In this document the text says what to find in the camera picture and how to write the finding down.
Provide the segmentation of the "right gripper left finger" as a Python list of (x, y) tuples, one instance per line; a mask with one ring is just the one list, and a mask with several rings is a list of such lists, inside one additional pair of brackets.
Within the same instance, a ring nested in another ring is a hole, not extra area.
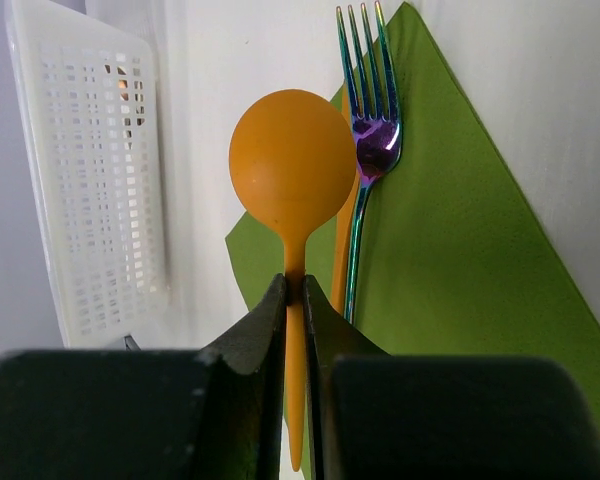
[(214, 356), (196, 435), (196, 479), (277, 479), (280, 468), (286, 280), (203, 349)]

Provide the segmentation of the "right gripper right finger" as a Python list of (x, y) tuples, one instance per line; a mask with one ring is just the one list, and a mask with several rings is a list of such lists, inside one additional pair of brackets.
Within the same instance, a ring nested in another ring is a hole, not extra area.
[(308, 372), (311, 477), (358, 479), (354, 460), (366, 458), (365, 434), (374, 435), (373, 385), (364, 375), (387, 353), (349, 324), (332, 306), (318, 280), (302, 283)]

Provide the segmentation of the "orange plastic knife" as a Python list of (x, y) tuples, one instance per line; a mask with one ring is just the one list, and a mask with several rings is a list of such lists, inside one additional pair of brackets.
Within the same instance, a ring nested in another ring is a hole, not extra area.
[(344, 314), (350, 232), (359, 182), (359, 173), (355, 171), (354, 181), (347, 200), (336, 216), (330, 303), (340, 315)]

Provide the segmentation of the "orange plastic spoon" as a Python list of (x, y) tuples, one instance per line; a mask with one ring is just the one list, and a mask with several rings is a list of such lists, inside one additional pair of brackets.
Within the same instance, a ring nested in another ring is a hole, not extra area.
[(307, 388), (302, 283), (306, 243), (335, 216), (355, 177), (347, 121), (324, 98), (287, 89), (255, 102), (229, 147), (230, 178), (246, 211), (283, 243), (287, 282), (285, 394), (291, 465), (301, 467)]

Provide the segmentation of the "iridescent metal fork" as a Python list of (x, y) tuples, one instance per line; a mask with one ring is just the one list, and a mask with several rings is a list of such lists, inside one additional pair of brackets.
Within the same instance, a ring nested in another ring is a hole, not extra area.
[(336, 9), (344, 85), (349, 98), (351, 131), (359, 173), (345, 284), (344, 318), (350, 324), (355, 323), (359, 255), (367, 202), (373, 185), (399, 163), (403, 139), (396, 72), (383, 9), (380, 2), (374, 3), (376, 39), (371, 34), (366, 6), (362, 4), (360, 10), (366, 53), (362, 52), (353, 8), (347, 8), (350, 35), (346, 34), (342, 9)]

